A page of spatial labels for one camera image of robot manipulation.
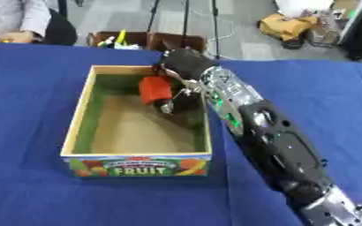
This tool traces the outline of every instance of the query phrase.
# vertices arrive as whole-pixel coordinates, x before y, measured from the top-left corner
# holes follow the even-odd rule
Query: cardboard box
[[[165,116],[141,103],[149,66],[93,66],[61,157],[79,177],[207,174],[211,160],[206,107]]]
[[[336,0],[332,6],[332,14],[336,19],[350,19],[357,9],[359,0]]]
[[[89,34],[87,42],[89,46],[96,47],[99,42],[107,40],[110,36],[118,37],[119,34],[117,31],[101,31]],[[164,51],[164,42],[171,44],[173,48],[181,48],[182,37],[182,34],[126,32],[125,40],[128,44],[137,44],[143,49]],[[197,35],[187,35],[186,46],[203,53],[206,50],[206,40]]]

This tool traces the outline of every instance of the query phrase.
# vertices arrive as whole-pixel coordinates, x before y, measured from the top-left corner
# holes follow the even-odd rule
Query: tripod
[[[155,0],[154,6],[151,9],[151,19],[149,20],[147,32],[151,32],[152,24],[158,10],[158,6],[161,0]],[[215,36],[215,58],[220,59],[220,50],[219,50],[219,40],[218,40],[218,8],[216,7],[216,0],[211,1],[213,8],[213,21],[214,21],[214,36]],[[181,47],[186,47],[186,33],[188,31],[188,19],[189,19],[189,10],[190,10],[190,0],[185,0],[185,13],[184,13],[184,29],[183,37],[181,39]]]

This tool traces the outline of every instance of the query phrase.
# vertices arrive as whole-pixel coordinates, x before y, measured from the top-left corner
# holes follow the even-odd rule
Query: floor
[[[56,8],[57,0],[49,0]],[[89,32],[104,30],[145,31],[155,0],[85,0],[78,7],[68,1],[69,20],[79,32],[78,45],[86,45]],[[162,0],[152,31],[181,34],[185,0]],[[315,48],[305,44],[287,50],[280,42],[258,31],[256,22],[276,11],[272,0],[217,0],[220,51],[223,58],[244,60],[328,59],[346,60],[339,49]],[[191,0],[188,34],[208,40],[208,54],[215,53],[211,0]]]

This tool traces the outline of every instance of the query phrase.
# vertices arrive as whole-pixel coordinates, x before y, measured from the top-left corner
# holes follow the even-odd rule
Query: fruit illustration
[[[87,170],[82,170],[82,169],[76,169],[74,170],[75,175],[77,175],[78,177],[89,177],[90,176],[90,172]]]
[[[199,159],[183,159],[179,163],[179,166],[183,169],[188,170],[188,169],[196,166],[199,162],[200,162]]]
[[[78,159],[71,159],[69,161],[70,169],[71,170],[84,170],[89,171],[89,168],[85,165],[85,163],[81,162]]]
[[[206,171],[204,169],[198,169],[193,175],[205,175]]]
[[[107,170],[101,166],[93,167],[92,172],[96,173],[100,177],[106,177],[107,176]]]
[[[88,168],[93,168],[93,167],[96,167],[96,166],[102,166],[102,162],[99,161],[99,160],[84,160],[82,162],[85,163],[85,165]]]
[[[183,166],[189,166],[189,168],[185,171],[177,173],[176,174],[177,176],[193,175],[198,170],[204,169],[204,167],[206,166],[206,160],[185,159],[185,160],[181,160],[180,165],[182,168],[183,168]]]
[[[174,169],[174,174],[177,175],[178,173],[181,173],[183,171],[185,171],[186,169],[182,169],[182,168],[175,168]]]

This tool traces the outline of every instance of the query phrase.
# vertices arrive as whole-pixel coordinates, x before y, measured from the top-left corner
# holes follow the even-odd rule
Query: blue tablecloth
[[[158,53],[0,45],[0,225],[300,225],[210,113],[209,177],[79,180],[58,154],[92,64],[148,65]],[[362,202],[362,64],[222,62],[329,160]]]

